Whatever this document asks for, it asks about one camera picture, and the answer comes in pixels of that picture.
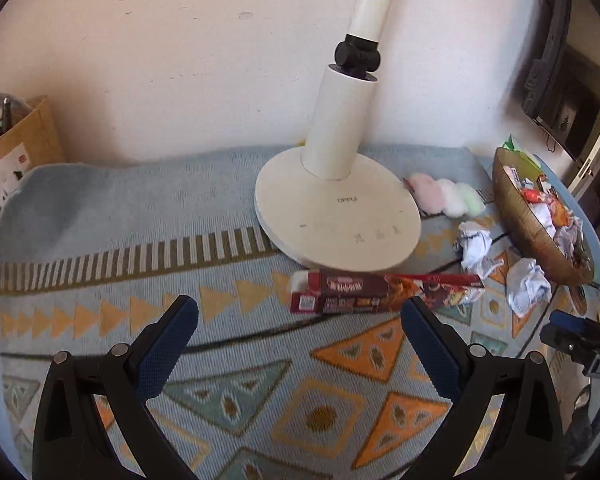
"white wall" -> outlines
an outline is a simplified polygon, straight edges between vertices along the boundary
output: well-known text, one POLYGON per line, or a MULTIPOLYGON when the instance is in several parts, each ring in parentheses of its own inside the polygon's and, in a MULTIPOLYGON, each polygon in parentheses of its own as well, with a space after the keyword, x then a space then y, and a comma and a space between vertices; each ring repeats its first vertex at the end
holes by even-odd
MULTIPOLYGON (((304 137, 355 0, 10 0, 0 89, 52 98, 72 160, 155 160, 304 137)), ((394 0, 369 139, 469 146, 513 133, 568 157, 511 100, 538 0, 394 0)))

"white lamp base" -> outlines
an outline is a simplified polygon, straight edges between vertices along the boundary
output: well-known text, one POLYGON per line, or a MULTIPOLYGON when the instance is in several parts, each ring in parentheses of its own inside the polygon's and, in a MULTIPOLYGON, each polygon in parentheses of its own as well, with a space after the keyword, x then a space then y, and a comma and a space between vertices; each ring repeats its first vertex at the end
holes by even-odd
POLYGON ((302 165, 304 148, 280 153, 260 170, 260 225, 287 256, 306 267, 357 272, 403 263, 420 238, 411 194, 387 168, 356 155, 343 180, 323 180, 302 165))

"brown bowl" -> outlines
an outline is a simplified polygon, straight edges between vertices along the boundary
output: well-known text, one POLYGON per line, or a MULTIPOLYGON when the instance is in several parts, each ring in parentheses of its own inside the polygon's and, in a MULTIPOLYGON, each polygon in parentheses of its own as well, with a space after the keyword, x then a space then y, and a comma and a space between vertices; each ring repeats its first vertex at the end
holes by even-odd
POLYGON ((493 158, 493 193, 502 221, 510 231, 511 241, 527 257, 535 258, 544 275, 561 285, 584 285, 593 279, 593 270, 575 267, 560 251, 533 214, 525 199, 504 171, 516 168, 520 179, 535 182, 542 174, 516 152, 498 148, 493 158))

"red box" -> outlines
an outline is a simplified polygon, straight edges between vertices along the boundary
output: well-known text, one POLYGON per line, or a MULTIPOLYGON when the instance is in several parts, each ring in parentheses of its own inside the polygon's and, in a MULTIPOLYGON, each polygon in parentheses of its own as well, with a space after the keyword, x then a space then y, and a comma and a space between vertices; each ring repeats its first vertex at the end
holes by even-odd
POLYGON ((300 270, 290 281, 296 314, 400 312, 405 300, 419 296, 429 308, 473 303, 484 294, 475 274, 372 274, 337 270, 300 270))

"blue rubber pad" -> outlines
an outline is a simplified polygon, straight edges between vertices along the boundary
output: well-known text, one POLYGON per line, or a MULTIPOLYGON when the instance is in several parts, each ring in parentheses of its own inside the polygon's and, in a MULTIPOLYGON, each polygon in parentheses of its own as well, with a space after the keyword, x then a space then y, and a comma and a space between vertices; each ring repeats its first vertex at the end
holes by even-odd
POLYGON ((554 310, 549 316, 549 322, 565 330, 571 330, 578 334, 584 334, 585 323, 582 318, 572 316, 561 310, 554 310))
POLYGON ((197 326, 198 304, 189 298, 138 365, 136 394, 142 402, 160 395, 197 326))
POLYGON ((459 384, 460 365, 411 300, 402 305, 402 330, 416 351, 438 395, 456 402, 462 394, 459 384))

